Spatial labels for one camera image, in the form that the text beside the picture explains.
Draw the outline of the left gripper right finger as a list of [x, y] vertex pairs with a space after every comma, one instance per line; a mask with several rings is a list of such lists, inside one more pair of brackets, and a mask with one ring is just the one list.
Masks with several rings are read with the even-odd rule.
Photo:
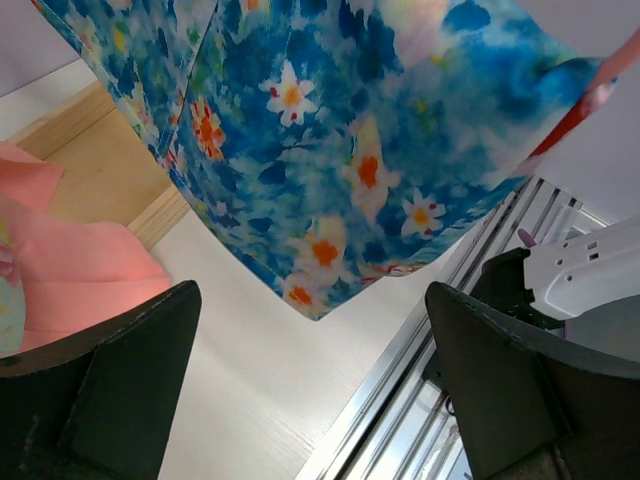
[[636, 479], [639, 365], [434, 282], [439, 372], [475, 479]]

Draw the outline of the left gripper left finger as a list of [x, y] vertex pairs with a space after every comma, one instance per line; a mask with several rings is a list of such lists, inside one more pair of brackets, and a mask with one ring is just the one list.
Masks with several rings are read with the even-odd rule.
[[158, 477], [201, 312], [184, 281], [1, 361], [4, 479]]

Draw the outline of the coral pink skirt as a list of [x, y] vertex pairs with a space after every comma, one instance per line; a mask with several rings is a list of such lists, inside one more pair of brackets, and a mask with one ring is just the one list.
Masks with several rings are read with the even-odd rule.
[[126, 227], [73, 224], [47, 214], [62, 175], [62, 167], [2, 143], [1, 222], [10, 231], [26, 306], [15, 353], [115, 317], [170, 286], [166, 271]]

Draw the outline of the pastel floral skirt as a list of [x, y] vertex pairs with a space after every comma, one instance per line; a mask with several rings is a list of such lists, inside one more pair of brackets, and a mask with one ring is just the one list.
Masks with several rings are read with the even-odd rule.
[[23, 342], [26, 306], [19, 262], [8, 226], [1, 222], [1, 356], [17, 352]]

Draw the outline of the blue floral skirt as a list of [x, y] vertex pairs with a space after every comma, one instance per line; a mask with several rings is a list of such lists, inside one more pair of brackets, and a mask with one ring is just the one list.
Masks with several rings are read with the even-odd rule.
[[203, 223], [318, 320], [435, 261], [600, 67], [514, 1], [41, 1]]

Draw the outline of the pink wire hanger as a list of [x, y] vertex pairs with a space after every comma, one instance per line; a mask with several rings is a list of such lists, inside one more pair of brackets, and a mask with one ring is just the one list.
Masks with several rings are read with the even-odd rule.
[[562, 118], [544, 141], [522, 162], [515, 176], [531, 175], [543, 157], [572, 130], [597, 111], [611, 96], [617, 78], [639, 60], [639, 29], [600, 65], [578, 102]]

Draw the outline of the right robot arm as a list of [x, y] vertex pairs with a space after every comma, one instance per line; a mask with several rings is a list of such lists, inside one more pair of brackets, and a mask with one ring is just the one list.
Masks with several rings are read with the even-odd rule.
[[639, 219], [555, 243], [517, 230], [521, 247], [486, 261], [470, 296], [544, 330], [639, 293]]

